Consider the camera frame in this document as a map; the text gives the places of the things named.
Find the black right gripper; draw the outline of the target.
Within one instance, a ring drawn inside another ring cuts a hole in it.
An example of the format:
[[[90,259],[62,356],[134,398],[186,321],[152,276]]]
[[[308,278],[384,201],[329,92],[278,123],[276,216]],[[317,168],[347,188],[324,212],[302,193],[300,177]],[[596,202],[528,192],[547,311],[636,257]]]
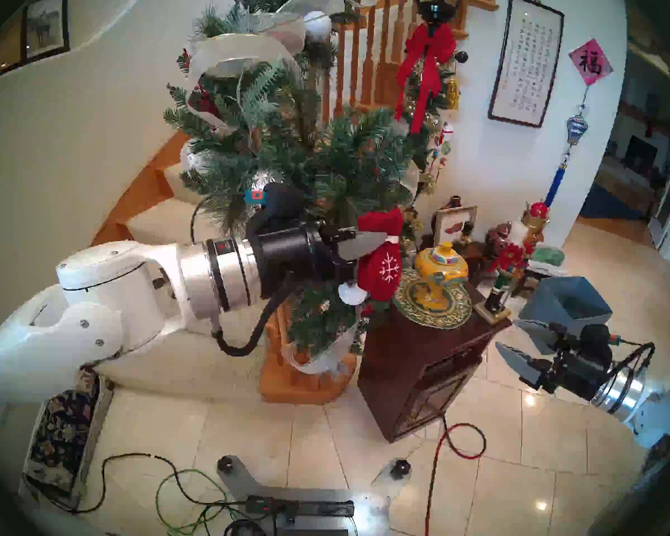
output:
[[[562,387],[586,401],[592,401],[608,379],[612,367],[611,333],[605,324],[588,324],[578,336],[560,323],[516,319],[540,354],[555,354],[551,367],[542,375],[544,389]],[[532,358],[501,342],[495,347],[506,364],[523,382],[538,382]]]

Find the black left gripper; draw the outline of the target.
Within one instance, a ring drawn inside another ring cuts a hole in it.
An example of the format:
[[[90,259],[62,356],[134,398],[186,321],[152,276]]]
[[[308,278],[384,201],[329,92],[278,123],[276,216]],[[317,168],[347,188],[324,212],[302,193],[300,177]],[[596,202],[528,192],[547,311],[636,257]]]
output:
[[[266,299],[286,279],[296,287],[347,281],[356,261],[389,241],[386,232],[338,228],[327,222],[248,223],[248,298]]]

